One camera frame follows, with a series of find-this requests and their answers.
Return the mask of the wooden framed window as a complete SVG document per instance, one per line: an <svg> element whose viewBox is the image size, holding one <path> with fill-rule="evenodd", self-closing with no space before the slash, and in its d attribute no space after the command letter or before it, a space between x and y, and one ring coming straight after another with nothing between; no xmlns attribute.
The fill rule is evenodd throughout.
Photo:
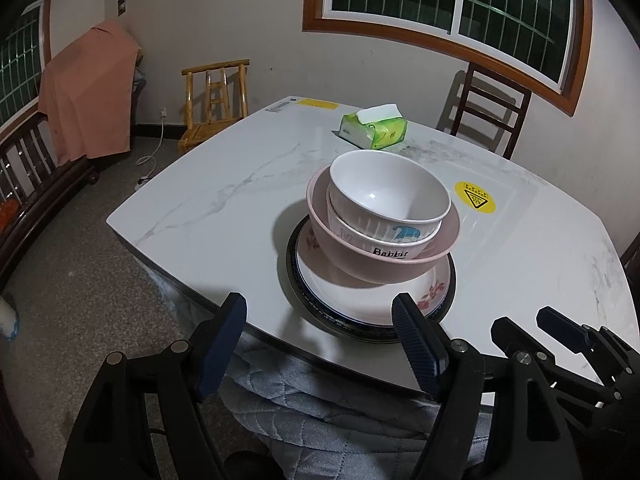
<svg viewBox="0 0 640 480"><path fill-rule="evenodd" d="M589 61L592 0L304 0L303 29L475 63L573 116Z"/></svg>

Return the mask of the yellow warning sticker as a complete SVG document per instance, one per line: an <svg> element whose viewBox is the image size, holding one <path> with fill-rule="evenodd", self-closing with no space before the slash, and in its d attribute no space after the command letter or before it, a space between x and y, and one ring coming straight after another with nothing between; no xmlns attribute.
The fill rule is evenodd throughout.
<svg viewBox="0 0 640 480"><path fill-rule="evenodd" d="M454 190L460 200L470 208L482 214L493 214L496 211L494 199L484 188L471 182L459 181L454 186Z"/></svg>

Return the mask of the light bamboo chair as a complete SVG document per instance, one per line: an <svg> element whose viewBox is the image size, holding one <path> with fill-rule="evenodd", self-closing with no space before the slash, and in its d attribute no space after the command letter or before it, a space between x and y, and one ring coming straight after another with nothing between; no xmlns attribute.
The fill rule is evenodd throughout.
<svg viewBox="0 0 640 480"><path fill-rule="evenodd" d="M178 141L178 152L184 155L213 136L224 131L250 114L247 99L248 58L184 68L181 75L186 83L186 104L183 116L186 132ZM194 113L196 101L194 79L204 76L202 118Z"/></svg>

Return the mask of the dark wooden bench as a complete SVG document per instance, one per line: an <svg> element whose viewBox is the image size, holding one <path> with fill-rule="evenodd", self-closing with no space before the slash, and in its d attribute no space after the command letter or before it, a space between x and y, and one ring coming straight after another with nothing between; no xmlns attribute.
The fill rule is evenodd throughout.
<svg viewBox="0 0 640 480"><path fill-rule="evenodd" d="M54 161L44 137L47 116L33 114L1 142L1 283L6 284L44 227L85 185L96 183L91 160Z"/></svg>

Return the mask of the white Rabbit bowl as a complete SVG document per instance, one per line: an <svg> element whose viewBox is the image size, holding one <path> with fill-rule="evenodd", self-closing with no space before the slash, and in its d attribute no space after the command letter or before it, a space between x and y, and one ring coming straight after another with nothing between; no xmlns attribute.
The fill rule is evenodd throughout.
<svg viewBox="0 0 640 480"><path fill-rule="evenodd" d="M369 235L362 234L349 226L335 212L329 193L326 193L326 211L328 212L329 228L335 235L349 245L384 258L399 260L418 258L420 253L434 240L440 230L440 226L438 226L434 233L427 235L423 240L414 240L413 242L407 243L398 242L397 240L386 242L385 240L377 240Z"/></svg>

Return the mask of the yellow rectangular label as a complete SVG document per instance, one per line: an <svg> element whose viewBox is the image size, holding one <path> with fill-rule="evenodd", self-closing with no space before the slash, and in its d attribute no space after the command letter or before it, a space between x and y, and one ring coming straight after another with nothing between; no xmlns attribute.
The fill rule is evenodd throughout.
<svg viewBox="0 0 640 480"><path fill-rule="evenodd" d="M336 110L338 107L337 103L311 99L311 98L300 99L297 101L297 104L303 105L303 106L322 108L322 110Z"/></svg>

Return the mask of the left side window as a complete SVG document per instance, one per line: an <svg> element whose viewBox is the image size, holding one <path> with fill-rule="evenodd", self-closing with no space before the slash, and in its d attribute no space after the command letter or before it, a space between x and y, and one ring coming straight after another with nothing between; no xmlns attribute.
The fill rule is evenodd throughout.
<svg viewBox="0 0 640 480"><path fill-rule="evenodd" d="M1 131L36 105L42 72L51 58L51 0L32 0L1 45Z"/></svg>

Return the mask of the pink bowl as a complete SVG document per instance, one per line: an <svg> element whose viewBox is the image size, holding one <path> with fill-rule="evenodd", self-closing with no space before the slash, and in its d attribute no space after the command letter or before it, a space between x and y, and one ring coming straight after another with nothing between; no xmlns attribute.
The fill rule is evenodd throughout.
<svg viewBox="0 0 640 480"><path fill-rule="evenodd" d="M306 204L311 227L320 248L334 266L358 280L379 285L412 280L431 270L437 260L447 257L458 240L461 221L457 207L452 205L435 239L418 258L384 258L352 246L330 230L326 206L329 182L328 166L318 170L308 181Z"/></svg>

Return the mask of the white ribbed bowl blue print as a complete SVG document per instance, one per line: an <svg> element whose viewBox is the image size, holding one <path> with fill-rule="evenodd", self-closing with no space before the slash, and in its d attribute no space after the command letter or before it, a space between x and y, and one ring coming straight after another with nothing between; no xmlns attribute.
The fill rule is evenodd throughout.
<svg viewBox="0 0 640 480"><path fill-rule="evenodd" d="M336 214L356 231L407 244L432 235L451 208L448 191L425 167L404 156L351 151L329 166Z"/></svg>

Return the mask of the grey quilted table skirt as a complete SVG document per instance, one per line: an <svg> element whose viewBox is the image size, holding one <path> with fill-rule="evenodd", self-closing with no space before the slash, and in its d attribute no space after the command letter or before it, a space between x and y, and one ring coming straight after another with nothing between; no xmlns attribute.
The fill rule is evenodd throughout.
<svg viewBox="0 0 640 480"><path fill-rule="evenodd" d="M423 394L337 378L249 333L218 393L288 479L407 479L439 411Z"/></svg>

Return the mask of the green tissue pack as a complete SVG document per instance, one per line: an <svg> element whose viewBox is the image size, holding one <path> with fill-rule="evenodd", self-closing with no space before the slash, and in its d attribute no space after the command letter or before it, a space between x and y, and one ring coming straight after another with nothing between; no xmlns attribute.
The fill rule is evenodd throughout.
<svg viewBox="0 0 640 480"><path fill-rule="evenodd" d="M337 135L364 150L382 150L405 139L408 122L396 104L364 108L343 116Z"/></svg>

